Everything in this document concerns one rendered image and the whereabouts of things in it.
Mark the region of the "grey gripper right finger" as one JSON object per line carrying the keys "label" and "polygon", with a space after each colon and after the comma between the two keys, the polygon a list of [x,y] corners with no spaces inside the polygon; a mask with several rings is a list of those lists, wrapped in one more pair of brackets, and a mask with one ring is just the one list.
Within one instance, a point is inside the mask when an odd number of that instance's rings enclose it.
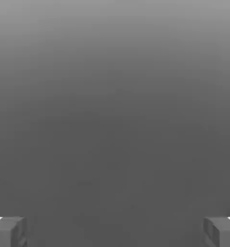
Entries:
{"label": "grey gripper right finger", "polygon": [[203,219],[203,247],[230,247],[230,217]]}

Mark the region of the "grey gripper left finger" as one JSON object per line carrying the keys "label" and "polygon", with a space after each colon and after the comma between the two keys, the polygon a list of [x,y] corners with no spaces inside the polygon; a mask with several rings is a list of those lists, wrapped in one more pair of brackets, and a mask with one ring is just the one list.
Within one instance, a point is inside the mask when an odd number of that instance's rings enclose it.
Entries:
{"label": "grey gripper left finger", "polygon": [[28,247],[25,217],[0,217],[0,247]]}

